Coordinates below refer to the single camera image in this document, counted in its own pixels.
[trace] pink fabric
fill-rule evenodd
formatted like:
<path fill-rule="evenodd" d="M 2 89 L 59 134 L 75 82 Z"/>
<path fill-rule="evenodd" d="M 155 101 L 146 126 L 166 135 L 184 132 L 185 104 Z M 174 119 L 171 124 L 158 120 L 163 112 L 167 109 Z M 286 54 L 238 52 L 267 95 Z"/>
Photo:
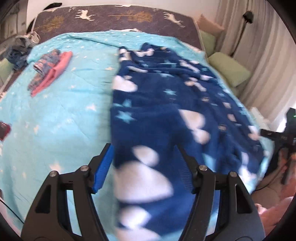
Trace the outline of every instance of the pink fabric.
<path fill-rule="evenodd" d="M 31 96 L 34 97 L 54 82 L 65 71 L 72 56 L 73 53 L 71 51 L 62 53 L 60 56 L 60 62 L 48 72 L 42 83 L 31 92 Z"/>

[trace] black cable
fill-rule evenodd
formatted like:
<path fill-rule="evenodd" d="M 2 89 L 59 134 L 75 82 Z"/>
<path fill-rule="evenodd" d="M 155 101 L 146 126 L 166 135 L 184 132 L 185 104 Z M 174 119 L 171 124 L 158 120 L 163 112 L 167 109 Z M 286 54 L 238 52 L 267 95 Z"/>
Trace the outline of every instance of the black cable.
<path fill-rule="evenodd" d="M 0 198 L 0 201 L 21 221 L 22 224 L 24 224 L 24 222 L 20 219 L 20 217 L 16 215 L 15 212 L 12 211 L 12 209 L 8 207 L 4 201 L 2 201 L 2 198 Z"/>
<path fill-rule="evenodd" d="M 278 176 L 279 173 L 282 171 L 282 169 L 284 168 L 284 166 L 286 166 L 286 164 L 284 164 L 284 165 L 281 166 L 281 168 L 279 169 L 279 171 L 277 172 L 277 174 L 274 176 L 274 178 L 273 178 L 268 184 L 266 184 L 266 185 L 265 185 L 264 187 L 262 187 L 262 188 L 256 189 L 256 190 L 253 191 L 253 192 L 260 191 L 260 190 L 262 190 L 263 188 L 266 188 L 266 187 L 268 187 L 270 184 L 272 184 L 272 182 L 277 178 L 277 176 Z"/>

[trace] white curtain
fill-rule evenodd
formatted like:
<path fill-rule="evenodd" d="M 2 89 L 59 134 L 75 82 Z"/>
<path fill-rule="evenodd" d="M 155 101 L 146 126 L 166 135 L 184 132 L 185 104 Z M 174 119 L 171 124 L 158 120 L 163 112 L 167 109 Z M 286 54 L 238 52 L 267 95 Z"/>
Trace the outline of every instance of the white curtain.
<path fill-rule="evenodd" d="M 296 103 L 296 45 L 285 24 L 266 0 L 221 0 L 216 22 L 226 29 L 217 50 L 230 54 L 237 43 L 246 10 L 254 13 L 234 59 L 252 72 L 239 98 L 257 107 L 276 130 L 289 107 Z"/>

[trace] black lamp head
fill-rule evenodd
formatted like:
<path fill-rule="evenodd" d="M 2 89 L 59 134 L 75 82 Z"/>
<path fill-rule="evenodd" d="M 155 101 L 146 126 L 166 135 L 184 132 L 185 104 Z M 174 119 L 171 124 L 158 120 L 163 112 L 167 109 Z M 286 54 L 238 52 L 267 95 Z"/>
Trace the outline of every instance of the black lamp head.
<path fill-rule="evenodd" d="M 247 23 L 250 23 L 250 24 L 253 23 L 254 14 L 252 11 L 246 11 L 243 17 Z"/>

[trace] white deer print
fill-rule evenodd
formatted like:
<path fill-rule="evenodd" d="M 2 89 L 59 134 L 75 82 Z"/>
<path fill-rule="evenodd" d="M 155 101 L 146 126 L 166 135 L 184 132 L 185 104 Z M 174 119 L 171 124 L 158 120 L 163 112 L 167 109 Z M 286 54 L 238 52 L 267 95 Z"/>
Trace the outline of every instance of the white deer print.
<path fill-rule="evenodd" d="M 77 13 L 81 13 L 81 15 L 76 15 L 75 18 L 82 18 L 87 19 L 88 21 L 94 21 L 94 19 L 91 19 L 91 16 L 95 16 L 95 14 L 87 15 L 89 11 L 88 10 L 79 10 Z"/>
<path fill-rule="evenodd" d="M 183 26 L 183 25 L 181 24 L 183 21 L 181 21 L 181 20 L 177 21 L 177 20 L 175 19 L 175 16 L 174 16 L 172 13 L 168 13 L 168 12 L 163 12 L 163 13 L 164 13 L 164 19 L 170 20 L 170 21 L 172 21 L 173 23 L 178 24 L 181 28 L 185 28 L 185 26 Z"/>

